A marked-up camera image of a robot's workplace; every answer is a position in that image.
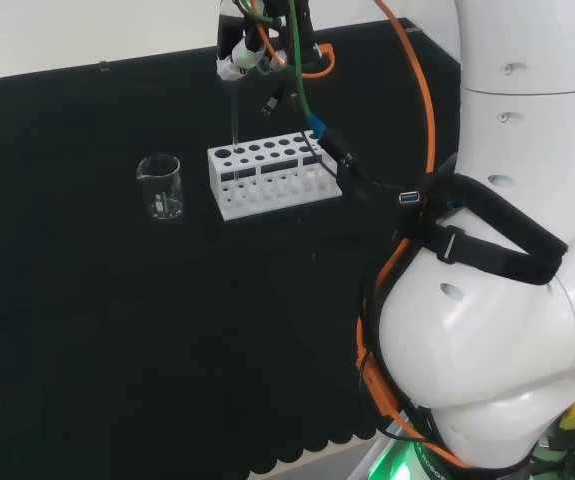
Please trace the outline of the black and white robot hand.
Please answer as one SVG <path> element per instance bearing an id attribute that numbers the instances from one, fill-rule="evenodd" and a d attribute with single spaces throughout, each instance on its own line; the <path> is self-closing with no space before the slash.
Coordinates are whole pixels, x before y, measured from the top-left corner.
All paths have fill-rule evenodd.
<path id="1" fill-rule="evenodd" d="M 254 69 L 277 73 L 297 57 L 306 74 L 315 73 L 324 59 L 307 1 L 222 1 L 216 48 L 216 72 L 225 82 Z"/>

